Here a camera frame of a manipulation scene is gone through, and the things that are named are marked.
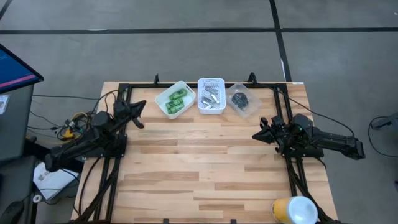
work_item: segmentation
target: white plastic basket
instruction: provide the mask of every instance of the white plastic basket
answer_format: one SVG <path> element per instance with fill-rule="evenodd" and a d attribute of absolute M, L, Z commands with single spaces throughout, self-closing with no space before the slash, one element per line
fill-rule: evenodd
<path fill-rule="evenodd" d="M 207 108 L 207 105 L 201 102 L 202 97 L 212 99 L 210 92 L 205 88 L 210 87 L 218 90 L 215 96 L 220 103 L 215 103 L 212 108 Z M 226 106 L 225 100 L 225 82 L 222 78 L 201 78 L 198 81 L 198 108 L 201 114 L 221 114 Z"/>
<path fill-rule="evenodd" d="M 170 101 L 169 96 L 176 91 L 179 91 L 181 89 L 186 89 L 187 94 L 182 98 L 184 100 L 184 108 L 182 108 L 180 111 L 178 111 L 175 114 L 168 114 L 167 112 L 167 107 L 166 103 Z M 184 113 L 189 107 L 193 105 L 195 102 L 195 98 L 197 97 L 196 93 L 183 81 L 178 81 L 174 85 L 172 85 L 170 88 L 166 89 L 163 93 L 160 95 L 156 96 L 155 102 L 157 105 L 162 109 L 163 113 L 166 114 L 166 116 L 169 119 L 175 119 L 176 117 L 180 116 L 180 114 Z"/>

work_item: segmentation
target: green object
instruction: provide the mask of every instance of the green object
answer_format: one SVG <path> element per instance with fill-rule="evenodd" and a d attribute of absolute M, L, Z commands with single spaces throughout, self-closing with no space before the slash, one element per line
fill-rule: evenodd
<path fill-rule="evenodd" d="M 175 114 L 179 112 L 182 108 L 184 108 L 184 106 L 184 103 L 180 103 L 179 105 L 175 105 L 172 108 L 168 109 L 167 112 L 169 112 L 169 114 Z"/>
<path fill-rule="evenodd" d="M 166 103 L 166 108 L 170 109 L 173 106 L 177 106 L 177 105 L 179 105 L 180 103 L 183 103 L 183 102 L 184 102 L 184 100 L 182 98 L 178 98 L 178 99 L 172 100 L 172 101 Z"/>
<path fill-rule="evenodd" d="M 174 92 L 169 96 L 170 100 L 175 100 L 181 98 L 187 94 L 187 90 L 181 89 L 179 91 Z"/>

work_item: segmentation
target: yellow and white cup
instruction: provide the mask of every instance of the yellow and white cup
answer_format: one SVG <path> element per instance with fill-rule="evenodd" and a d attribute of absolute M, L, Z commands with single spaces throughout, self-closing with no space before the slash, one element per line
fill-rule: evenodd
<path fill-rule="evenodd" d="M 271 213 L 277 222 L 284 224 L 314 224 L 318 220 L 315 204 L 304 196 L 277 199 Z"/>

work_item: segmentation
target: wooden tabletop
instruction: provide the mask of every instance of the wooden tabletop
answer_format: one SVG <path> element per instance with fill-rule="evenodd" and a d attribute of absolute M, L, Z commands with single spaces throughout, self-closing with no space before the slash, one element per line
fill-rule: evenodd
<path fill-rule="evenodd" d="M 118 89 L 118 85 L 104 83 L 102 94 Z M 287 86 L 291 98 L 309 106 L 304 85 Z M 290 197 L 286 164 L 275 152 L 275 145 L 251 138 L 260 131 L 260 117 L 277 115 L 274 95 L 269 89 L 250 90 L 261 99 L 262 106 L 246 119 L 230 106 L 223 114 L 202 115 L 195 103 L 177 119 L 169 120 L 155 103 L 164 89 L 133 89 L 132 102 L 147 100 L 141 119 L 145 128 L 140 130 L 132 122 L 127 126 L 128 146 L 121 160 L 112 223 L 162 223 L 164 218 L 171 223 L 229 223 L 231 219 L 238 223 L 275 223 L 272 202 Z M 113 100 L 108 97 L 108 105 Z M 293 114 L 312 118 L 306 109 L 290 103 Z M 100 110 L 105 110 L 104 101 L 99 104 Z M 85 162 L 82 180 L 94 160 Z M 88 179 L 83 208 L 98 192 L 102 163 L 103 159 Z M 311 158 L 304 159 L 304 167 L 310 193 L 326 214 L 337 218 L 325 168 Z M 102 218 L 107 204 L 106 195 Z"/>

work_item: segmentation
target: monitor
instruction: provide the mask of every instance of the monitor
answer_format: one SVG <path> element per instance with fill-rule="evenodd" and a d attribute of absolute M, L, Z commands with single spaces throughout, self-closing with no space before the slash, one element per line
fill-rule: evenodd
<path fill-rule="evenodd" d="M 43 80 L 43 76 L 0 44 L 0 94 Z"/>

